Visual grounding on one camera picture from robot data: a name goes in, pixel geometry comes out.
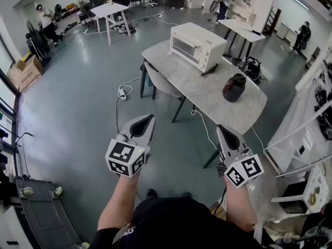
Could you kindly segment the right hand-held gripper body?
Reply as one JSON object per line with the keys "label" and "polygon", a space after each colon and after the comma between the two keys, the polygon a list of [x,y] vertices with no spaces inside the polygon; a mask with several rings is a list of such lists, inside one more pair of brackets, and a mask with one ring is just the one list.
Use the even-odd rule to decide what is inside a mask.
{"label": "right hand-held gripper body", "polygon": [[249,147],[217,163],[219,177],[227,178],[235,188],[251,183],[264,173],[260,158]]}

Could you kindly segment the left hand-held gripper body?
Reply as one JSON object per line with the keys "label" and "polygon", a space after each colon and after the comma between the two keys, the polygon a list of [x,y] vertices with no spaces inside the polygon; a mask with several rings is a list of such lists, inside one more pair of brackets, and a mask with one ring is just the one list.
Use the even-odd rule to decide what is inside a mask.
{"label": "left hand-held gripper body", "polygon": [[132,138],[126,134],[117,134],[105,155],[109,170],[126,177],[136,175],[150,157],[150,140],[150,134]]}

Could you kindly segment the white oven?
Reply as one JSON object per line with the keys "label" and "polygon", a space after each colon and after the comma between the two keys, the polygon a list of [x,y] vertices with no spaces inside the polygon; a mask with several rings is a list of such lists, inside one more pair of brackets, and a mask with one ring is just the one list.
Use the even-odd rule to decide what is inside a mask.
{"label": "white oven", "polygon": [[171,28],[171,36],[172,35],[177,35],[202,47],[202,55],[197,68],[203,73],[207,73],[212,68],[219,65],[223,59],[227,41],[199,25],[188,22],[174,26]]}

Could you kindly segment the person's left forearm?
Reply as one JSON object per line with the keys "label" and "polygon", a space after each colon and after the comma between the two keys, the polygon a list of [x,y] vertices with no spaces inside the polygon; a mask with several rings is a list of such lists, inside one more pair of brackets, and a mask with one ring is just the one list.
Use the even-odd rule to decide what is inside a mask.
{"label": "person's left forearm", "polygon": [[140,171],[132,178],[120,176],[113,195],[99,218],[98,230],[121,229],[132,221],[139,177]]}

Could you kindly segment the person's right forearm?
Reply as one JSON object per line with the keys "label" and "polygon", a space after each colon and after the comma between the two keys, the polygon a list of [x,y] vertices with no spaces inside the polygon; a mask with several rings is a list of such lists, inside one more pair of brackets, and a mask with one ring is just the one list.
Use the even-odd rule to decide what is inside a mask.
{"label": "person's right forearm", "polygon": [[236,188],[227,177],[225,177],[225,183],[227,187],[226,221],[246,232],[254,230],[258,219],[251,205],[247,187]]}

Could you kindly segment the grey upholstered chair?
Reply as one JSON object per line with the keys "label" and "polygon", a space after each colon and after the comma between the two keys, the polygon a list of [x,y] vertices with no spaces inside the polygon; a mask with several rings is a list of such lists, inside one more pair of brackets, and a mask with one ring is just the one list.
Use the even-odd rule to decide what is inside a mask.
{"label": "grey upholstered chair", "polygon": [[153,84],[153,100],[155,99],[156,91],[160,90],[163,93],[171,95],[180,101],[180,105],[172,119],[172,123],[174,123],[187,98],[179,90],[177,90],[160,72],[155,70],[147,61],[144,62],[144,66]]}

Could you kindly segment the black thermos jug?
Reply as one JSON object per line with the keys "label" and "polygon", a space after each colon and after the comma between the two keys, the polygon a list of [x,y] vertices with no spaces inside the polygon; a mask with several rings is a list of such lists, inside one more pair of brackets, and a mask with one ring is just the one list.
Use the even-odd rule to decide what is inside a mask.
{"label": "black thermos jug", "polygon": [[223,88],[223,96],[229,102],[236,102],[245,90],[246,77],[236,73],[230,77]]}

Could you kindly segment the grey marble table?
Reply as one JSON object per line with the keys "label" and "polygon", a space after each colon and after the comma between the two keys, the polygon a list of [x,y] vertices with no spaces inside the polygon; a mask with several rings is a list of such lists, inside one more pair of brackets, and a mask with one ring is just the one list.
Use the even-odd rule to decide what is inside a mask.
{"label": "grey marble table", "polygon": [[216,70],[202,77],[199,70],[169,50],[168,40],[142,52],[144,61],[163,75],[187,100],[216,124],[244,134],[261,115],[267,96],[250,79],[235,102],[224,98],[223,88],[239,69],[223,60]]}

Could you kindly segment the white tray of parts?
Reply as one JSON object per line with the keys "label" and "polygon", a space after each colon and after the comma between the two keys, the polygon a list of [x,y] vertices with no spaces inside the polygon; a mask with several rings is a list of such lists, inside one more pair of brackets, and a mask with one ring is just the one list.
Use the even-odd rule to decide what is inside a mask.
{"label": "white tray of parts", "polygon": [[323,172],[315,165],[309,174],[306,188],[303,192],[303,201],[309,212],[321,209],[328,202],[329,188]]}

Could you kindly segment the person's black shirt torso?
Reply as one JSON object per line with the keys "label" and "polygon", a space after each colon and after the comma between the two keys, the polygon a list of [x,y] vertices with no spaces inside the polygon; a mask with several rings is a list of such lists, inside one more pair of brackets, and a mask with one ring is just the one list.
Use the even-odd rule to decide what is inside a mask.
{"label": "person's black shirt torso", "polygon": [[263,249],[246,232],[191,198],[140,203],[126,230],[97,231],[89,249]]}

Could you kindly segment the white shelving rack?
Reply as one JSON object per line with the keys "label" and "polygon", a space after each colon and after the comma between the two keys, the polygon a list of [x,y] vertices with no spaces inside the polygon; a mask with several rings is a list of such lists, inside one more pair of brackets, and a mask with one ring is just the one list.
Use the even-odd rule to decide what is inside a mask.
{"label": "white shelving rack", "polygon": [[288,215],[309,214],[303,192],[311,169],[332,160],[332,32],[318,57],[295,86],[296,95],[264,155],[287,182],[274,194]]}

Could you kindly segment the grey platform trolley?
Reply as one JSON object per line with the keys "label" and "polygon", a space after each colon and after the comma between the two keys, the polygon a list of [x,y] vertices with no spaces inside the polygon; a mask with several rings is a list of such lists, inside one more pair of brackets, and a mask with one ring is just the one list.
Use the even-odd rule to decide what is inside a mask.
{"label": "grey platform trolley", "polygon": [[80,249],[82,240],[72,226],[51,181],[17,176],[21,206],[38,249]]}

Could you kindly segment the white table with black legs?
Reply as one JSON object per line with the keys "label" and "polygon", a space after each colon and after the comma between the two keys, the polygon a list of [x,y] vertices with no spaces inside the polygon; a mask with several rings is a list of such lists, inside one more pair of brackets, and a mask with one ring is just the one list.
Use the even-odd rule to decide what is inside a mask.
{"label": "white table with black legs", "polygon": [[[231,31],[234,32],[234,37],[233,37],[233,39],[230,43],[230,46],[228,48],[228,52],[224,53],[223,56],[228,57],[228,58],[232,58],[232,62],[235,66],[237,66],[239,64],[239,62],[242,60],[241,56],[242,56],[242,53],[243,53],[243,50],[245,48],[246,43],[249,43],[248,48],[247,48],[247,52],[245,54],[245,57],[248,58],[249,55],[250,55],[250,51],[251,51],[253,43],[266,38],[264,35],[262,35],[262,33],[254,31],[252,28],[249,28],[245,24],[241,24],[240,22],[238,22],[235,19],[218,20],[218,23],[222,24],[223,26],[228,28],[228,30],[226,32],[226,35],[224,36],[225,40],[228,39]],[[243,43],[242,43],[242,46],[241,46],[241,49],[239,51],[238,56],[234,57],[234,56],[231,55],[231,48],[232,48],[232,46],[235,42],[235,39],[238,35],[243,38]]]}

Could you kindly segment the brown cardboard box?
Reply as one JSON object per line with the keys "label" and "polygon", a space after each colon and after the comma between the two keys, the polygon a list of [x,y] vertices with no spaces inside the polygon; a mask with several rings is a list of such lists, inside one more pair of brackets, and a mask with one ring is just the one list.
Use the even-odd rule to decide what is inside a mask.
{"label": "brown cardboard box", "polygon": [[43,74],[43,67],[37,58],[32,56],[26,62],[19,60],[7,75],[19,92],[25,91]]}

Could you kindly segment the black standing fan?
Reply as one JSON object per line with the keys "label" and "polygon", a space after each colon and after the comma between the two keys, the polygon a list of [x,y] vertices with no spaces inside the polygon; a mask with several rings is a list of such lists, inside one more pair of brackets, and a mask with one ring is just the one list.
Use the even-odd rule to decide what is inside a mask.
{"label": "black standing fan", "polygon": [[32,55],[37,56],[42,67],[45,67],[51,60],[49,56],[50,47],[46,42],[43,32],[34,29],[32,23],[26,22],[28,32],[25,35],[26,43]]}

